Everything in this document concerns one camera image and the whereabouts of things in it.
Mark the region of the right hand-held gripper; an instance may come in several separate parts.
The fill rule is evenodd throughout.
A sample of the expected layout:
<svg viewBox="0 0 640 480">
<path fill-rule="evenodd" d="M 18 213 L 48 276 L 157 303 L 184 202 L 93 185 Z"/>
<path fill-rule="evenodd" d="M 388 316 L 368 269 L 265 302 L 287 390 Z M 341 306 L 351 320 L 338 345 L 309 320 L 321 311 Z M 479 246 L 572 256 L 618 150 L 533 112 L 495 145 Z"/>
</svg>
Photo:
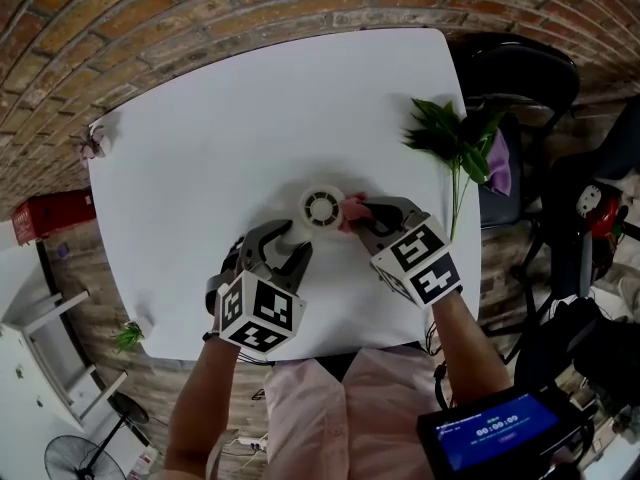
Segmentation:
<svg viewBox="0 0 640 480">
<path fill-rule="evenodd" d="M 364 206 L 372 217 L 350 225 L 372 256 L 372 267 L 392 291 L 421 309 L 462 291 L 450 241 L 434 216 L 421 214 L 405 197 L 373 197 Z M 409 229 L 403 230 L 408 222 Z"/>
</svg>

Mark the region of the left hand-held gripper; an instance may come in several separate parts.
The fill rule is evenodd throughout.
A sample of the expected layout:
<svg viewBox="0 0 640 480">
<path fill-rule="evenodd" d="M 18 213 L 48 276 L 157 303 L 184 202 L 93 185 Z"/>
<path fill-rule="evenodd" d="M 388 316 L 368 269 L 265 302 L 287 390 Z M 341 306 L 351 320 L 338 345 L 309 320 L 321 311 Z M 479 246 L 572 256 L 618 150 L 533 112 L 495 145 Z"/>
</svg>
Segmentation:
<svg viewBox="0 0 640 480">
<path fill-rule="evenodd" d="M 240 247 L 240 273 L 228 270 L 216 276 L 216 333 L 221 339 L 269 354 L 297 335 L 307 307 L 297 293 L 313 246 L 300 244 L 282 267 L 273 269 L 264 253 L 292 224 L 275 219 L 249 230 Z"/>
</svg>

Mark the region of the pink wiping cloth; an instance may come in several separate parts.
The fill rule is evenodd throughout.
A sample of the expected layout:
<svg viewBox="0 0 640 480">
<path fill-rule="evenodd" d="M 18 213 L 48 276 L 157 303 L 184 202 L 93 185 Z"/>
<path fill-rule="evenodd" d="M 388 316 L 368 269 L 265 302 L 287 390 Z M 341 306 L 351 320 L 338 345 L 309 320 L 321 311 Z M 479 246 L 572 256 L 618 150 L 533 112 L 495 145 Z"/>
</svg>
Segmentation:
<svg viewBox="0 0 640 480">
<path fill-rule="evenodd" d="M 347 196 L 340 204 L 339 208 L 343 215 L 343 220 L 338 226 L 338 230 L 343 233 L 351 233 L 354 224 L 361 220 L 373 220 L 372 211 L 365 205 L 368 200 L 366 193 L 359 192 Z"/>
</svg>

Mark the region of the person's left forearm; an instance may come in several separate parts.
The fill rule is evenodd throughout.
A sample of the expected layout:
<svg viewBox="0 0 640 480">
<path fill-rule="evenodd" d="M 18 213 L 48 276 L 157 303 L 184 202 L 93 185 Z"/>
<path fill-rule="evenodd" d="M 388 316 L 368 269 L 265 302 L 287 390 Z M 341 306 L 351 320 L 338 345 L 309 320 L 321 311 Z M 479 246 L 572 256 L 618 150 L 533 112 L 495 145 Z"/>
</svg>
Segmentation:
<svg viewBox="0 0 640 480">
<path fill-rule="evenodd" d="M 174 406 L 163 476 L 206 480 L 208 464 L 227 430 L 234 371 L 240 348 L 222 339 L 204 342 L 200 356 Z"/>
</svg>

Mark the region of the person's right forearm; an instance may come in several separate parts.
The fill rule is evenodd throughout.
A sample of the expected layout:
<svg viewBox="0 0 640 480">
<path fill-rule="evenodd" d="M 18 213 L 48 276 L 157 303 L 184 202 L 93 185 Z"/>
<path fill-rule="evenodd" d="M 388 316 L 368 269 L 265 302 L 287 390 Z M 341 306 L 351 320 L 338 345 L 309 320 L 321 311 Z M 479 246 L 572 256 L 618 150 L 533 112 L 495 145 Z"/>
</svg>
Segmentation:
<svg viewBox="0 0 640 480">
<path fill-rule="evenodd" d="M 457 290 L 435 302 L 432 314 L 457 405 L 512 386 L 505 364 Z"/>
</svg>

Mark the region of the black floor fan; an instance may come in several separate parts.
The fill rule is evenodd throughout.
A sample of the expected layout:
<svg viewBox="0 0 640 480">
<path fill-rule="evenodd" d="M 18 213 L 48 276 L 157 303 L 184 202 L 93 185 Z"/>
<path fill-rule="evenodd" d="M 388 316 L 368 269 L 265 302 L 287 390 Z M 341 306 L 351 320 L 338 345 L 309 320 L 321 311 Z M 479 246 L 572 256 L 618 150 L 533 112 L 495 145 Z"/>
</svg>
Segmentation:
<svg viewBox="0 0 640 480">
<path fill-rule="evenodd" d="M 138 402 L 120 392 L 114 393 L 108 402 L 119 419 L 99 444 L 73 435 L 58 436 L 49 442 L 44 452 L 49 480 L 126 480 L 107 447 L 123 426 L 146 424 L 149 415 Z"/>
</svg>

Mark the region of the green leafy artificial branch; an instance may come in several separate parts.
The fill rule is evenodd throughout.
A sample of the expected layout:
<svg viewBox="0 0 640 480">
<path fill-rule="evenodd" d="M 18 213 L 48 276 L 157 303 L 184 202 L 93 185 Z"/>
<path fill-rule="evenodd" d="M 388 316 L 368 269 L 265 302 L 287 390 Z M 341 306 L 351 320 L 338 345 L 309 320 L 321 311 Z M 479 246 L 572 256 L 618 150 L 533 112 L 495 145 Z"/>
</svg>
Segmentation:
<svg viewBox="0 0 640 480">
<path fill-rule="evenodd" d="M 474 182 L 489 180 L 489 153 L 495 142 L 504 114 L 480 107 L 460 117 L 453 103 L 441 106 L 432 101 L 413 98 L 416 122 L 404 131 L 404 145 L 427 152 L 443 162 L 451 172 L 452 216 L 450 236 L 454 237 L 467 188 Z"/>
</svg>

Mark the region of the purple cloth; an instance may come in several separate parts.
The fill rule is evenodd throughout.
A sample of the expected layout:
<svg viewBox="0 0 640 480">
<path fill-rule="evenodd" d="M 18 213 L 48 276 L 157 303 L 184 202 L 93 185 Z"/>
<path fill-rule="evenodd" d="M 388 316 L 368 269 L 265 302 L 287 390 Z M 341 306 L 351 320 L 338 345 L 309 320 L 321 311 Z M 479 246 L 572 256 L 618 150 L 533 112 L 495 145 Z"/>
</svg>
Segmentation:
<svg viewBox="0 0 640 480">
<path fill-rule="evenodd" d="M 496 131 L 493 145 L 487 155 L 489 168 L 485 186 L 492 192 L 504 196 L 511 195 L 512 176 L 509 165 L 510 153 L 501 130 Z"/>
</svg>

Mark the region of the small green potted plant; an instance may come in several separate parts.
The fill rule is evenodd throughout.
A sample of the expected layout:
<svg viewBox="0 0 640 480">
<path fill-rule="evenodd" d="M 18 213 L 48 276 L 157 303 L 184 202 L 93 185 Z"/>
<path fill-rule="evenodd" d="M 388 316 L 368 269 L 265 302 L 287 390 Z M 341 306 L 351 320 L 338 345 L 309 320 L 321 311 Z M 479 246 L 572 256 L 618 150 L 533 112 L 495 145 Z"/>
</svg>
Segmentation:
<svg viewBox="0 0 640 480">
<path fill-rule="evenodd" d="M 115 346 L 118 352 L 129 351 L 148 339 L 152 333 L 153 324 L 146 316 L 138 316 L 124 324 L 122 330 L 115 336 Z"/>
</svg>

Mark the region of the person's pink shirt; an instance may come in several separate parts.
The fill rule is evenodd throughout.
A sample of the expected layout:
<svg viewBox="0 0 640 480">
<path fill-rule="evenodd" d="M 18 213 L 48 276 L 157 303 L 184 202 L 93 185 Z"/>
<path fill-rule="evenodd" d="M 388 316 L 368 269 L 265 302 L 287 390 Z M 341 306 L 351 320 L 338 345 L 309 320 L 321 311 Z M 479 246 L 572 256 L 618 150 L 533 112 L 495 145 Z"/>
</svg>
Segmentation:
<svg viewBox="0 0 640 480">
<path fill-rule="evenodd" d="M 406 346 L 360 350 L 341 379 L 316 359 L 277 364 L 261 480 L 434 480 L 417 433 L 439 407 L 434 371 Z"/>
</svg>

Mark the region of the black office chair with headrest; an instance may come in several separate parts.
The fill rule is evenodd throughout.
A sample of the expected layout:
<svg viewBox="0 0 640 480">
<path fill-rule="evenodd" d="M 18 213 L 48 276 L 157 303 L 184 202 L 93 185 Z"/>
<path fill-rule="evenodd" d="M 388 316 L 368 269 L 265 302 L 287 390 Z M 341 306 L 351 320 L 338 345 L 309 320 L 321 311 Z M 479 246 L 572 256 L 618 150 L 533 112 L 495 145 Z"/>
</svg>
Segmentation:
<svg viewBox="0 0 640 480">
<path fill-rule="evenodd" d="M 541 210 L 532 215 L 533 243 L 523 263 L 511 270 L 524 288 L 527 322 L 540 320 L 557 300 L 586 296 L 610 268 L 620 235 L 640 242 L 640 227 L 626 221 L 631 202 L 620 189 L 621 206 L 609 237 L 596 239 L 582 232 L 576 212 L 579 196 L 592 181 L 612 185 L 636 169 L 640 170 L 640 95 L 628 101 L 599 147 L 558 158 L 543 176 Z M 536 306 L 527 268 L 544 244 L 551 254 L 551 294 Z"/>
</svg>

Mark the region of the black folding chair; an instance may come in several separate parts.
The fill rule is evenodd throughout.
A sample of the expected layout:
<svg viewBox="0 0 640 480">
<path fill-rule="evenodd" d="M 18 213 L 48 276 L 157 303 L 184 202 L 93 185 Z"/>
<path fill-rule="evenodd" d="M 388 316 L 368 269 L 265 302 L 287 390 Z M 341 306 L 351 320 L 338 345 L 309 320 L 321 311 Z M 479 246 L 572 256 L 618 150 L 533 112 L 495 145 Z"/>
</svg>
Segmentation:
<svg viewBox="0 0 640 480">
<path fill-rule="evenodd" d="M 541 172 L 544 141 L 578 95 L 578 69 L 559 50 L 508 33 L 468 34 L 453 43 L 451 56 L 466 109 L 504 113 L 499 130 L 509 153 L 511 191 L 481 186 L 478 194 L 481 227 L 510 226 L 535 192 L 525 187 L 525 168 Z"/>
</svg>

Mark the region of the small pink potted plant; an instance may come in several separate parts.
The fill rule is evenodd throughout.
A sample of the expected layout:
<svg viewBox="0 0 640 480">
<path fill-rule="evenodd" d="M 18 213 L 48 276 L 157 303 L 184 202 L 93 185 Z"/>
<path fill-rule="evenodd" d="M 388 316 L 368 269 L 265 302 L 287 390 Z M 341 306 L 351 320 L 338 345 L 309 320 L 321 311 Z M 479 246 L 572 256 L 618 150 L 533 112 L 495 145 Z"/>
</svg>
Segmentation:
<svg viewBox="0 0 640 480">
<path fill-rule="evenodd" d="M 81 164 L 87 168 L 91 160 L 105 158 L 119 135 L 120 113 L 110 112 L 88 125 L 78 146 Z"/>
</svg>

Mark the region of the red and white helmet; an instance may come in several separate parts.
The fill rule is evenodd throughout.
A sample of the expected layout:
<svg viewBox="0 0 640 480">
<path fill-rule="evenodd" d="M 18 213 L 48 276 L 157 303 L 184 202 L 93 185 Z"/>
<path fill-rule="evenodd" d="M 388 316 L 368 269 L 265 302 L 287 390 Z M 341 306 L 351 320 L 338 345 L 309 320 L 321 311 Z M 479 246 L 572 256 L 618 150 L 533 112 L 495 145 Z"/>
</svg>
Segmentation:
<svg viewBox="0 0 640 480">
<path fill-rule="evenodd" d="M 596 239 L 609 237 L 621 206 L 621 194 L 609 184 L 598 181 L 588 184 L 576 202 L 581 231 L 590 232 Z"/>
</svg>

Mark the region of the red box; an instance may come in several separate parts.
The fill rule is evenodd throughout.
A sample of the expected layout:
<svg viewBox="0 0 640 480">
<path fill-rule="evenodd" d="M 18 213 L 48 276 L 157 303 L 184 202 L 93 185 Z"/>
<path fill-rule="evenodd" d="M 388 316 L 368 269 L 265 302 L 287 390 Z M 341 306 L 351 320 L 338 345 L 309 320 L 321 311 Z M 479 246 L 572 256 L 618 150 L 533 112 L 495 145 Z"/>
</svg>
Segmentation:
<svg viewBox="0 0 640 480">
<path fill-rule="evenodd" d="M 31 197 L 13 212 L 11 221 L 22 246 L 95 218 L 92 191 L 86 188 Z"/>
</svg>

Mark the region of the black tablet with blue screen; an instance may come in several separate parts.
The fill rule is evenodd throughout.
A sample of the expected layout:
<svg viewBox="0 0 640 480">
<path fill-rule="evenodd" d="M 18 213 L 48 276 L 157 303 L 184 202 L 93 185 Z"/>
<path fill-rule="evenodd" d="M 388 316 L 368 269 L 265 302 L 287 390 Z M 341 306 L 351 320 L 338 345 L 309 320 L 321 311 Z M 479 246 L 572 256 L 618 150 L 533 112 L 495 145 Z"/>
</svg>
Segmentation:
<svg viewBox="0 0 640 480">
<path fill-rule="evenodd" d="M 512 387 L 418 417 L 435 480 L 580 480 L 593 413 L 557 387 Z"/>
</svg>

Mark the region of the white side table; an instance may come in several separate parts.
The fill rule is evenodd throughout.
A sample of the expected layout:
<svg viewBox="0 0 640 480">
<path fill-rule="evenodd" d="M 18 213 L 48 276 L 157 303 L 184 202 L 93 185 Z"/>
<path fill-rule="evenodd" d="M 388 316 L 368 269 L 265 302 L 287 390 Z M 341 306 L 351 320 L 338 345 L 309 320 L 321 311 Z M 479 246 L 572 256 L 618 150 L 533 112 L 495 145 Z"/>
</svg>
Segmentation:
<svg viewBox="0 0 640 480">
<path fill-rule="evenodd" d="M 86 301 L 86 291 L 65 300 L 60 293 L 26 307 L 13 320 L 0 320 L 0 399 L 23 402 L 83 431 L 127 380 L 97 379 L 63 322 Z"/>
</svg>

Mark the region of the black mesh office chair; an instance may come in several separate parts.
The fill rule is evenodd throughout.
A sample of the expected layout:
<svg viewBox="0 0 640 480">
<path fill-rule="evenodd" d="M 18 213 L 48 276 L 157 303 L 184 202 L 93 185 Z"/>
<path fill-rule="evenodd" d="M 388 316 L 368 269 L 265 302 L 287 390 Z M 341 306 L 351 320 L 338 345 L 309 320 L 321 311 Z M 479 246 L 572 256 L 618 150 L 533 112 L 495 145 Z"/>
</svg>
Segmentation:
<svg viewBox="0 0 640 480">
<path fill-rule="evenodd" d="M 560 303 L 550 320 L 523 335 L 515 383 L 543 388 L 568 366 L 615 403 L 640 407 L 640 324 L 606 318 L 589 298 Z"/>
</svg>

